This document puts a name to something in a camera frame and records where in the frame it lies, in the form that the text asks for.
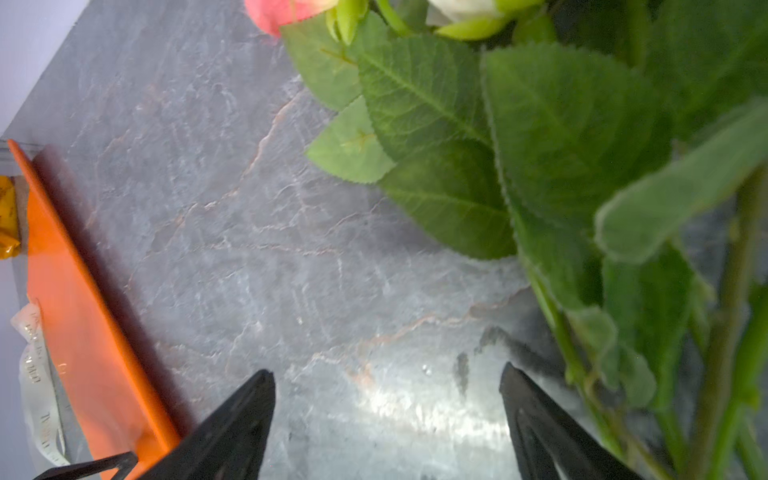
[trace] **pink flower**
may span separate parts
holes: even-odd
[[[336,6],[339,0],[245,0],[245,9],[262,31],[280,36],[280,26],[300,22]]]

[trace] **orange edge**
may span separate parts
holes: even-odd
[[[8,140],[8,146],[13,153],[16,163],[22,169],[22,173],[29,183],[30,190],[34,191],[41,199],[45,214],[50,217],[56,225],[58,225],[61,231],[66,232],[67,229],[61,222],[61,218],[59,218],[58,213],[53,207],[50,198],[48,198],[48,195],[45,193],[45,188],[43,187],[43,184],[40,181],[35,168],[32,166],[32,163],[29,161],[24,151],[22,151],[18,144],[13,140]],[[112,318],[109,309],[104,303],[104,299],[101,297],[101,294],[98,291],[96,282],[91,276],[90,270],[88,270],[88,267],[83,262],[69,235],[65,235],[65,240],[69,254],[74,258],[78,269],[80,270],[88,285],[89,293],[93,296],[94,301],[98,305],[98,309],[104,315],[104,318],[108,323],[112,339],[114,340],[115,345],[118,348],[118,351],[120,352],[123,360],[120,362],[120,364],[123,367],[125,377],[128,379],[128,382],[131,384],[134,390],[134,394],[137,397],[141,410],[144,413],[147,422],[150,424],[153,433],[157,436],[157,440],[169,452],[176,445],[178,445],[179,435],[171,423],[170,418],[166,413],[162,402],[160,401],[160,398],[157,396],[157,393],[154,391],[154,388],[150,384],[146,373],[144,373],[144,370],[141,368],[141,364],[139,363],[138,358],[136,357],[134,351],[131,349],[131,346],[128,345],[122,330],[116,324],[114,318]]]

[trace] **orange object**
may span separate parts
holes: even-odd
[[[179,442],[168,414],[112,318],[32,163],[11,152],[29,183],[28,296],[94,458],[133,451],[136,478]]]

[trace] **orange board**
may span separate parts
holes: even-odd
[[[128,478],[136,478],[176,446],[178,434],[32,163],[14,141],[8,145],[29,183],[27,292],[40,306],[51,361],[93,457],[135,452]]]

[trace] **marble table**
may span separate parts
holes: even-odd
[[[507,361],[584,418],[519,263],[315,168],[331,117],[237,0],[92,0],[6,135],[182,433],[269,369],[262,478],[517,478]]]

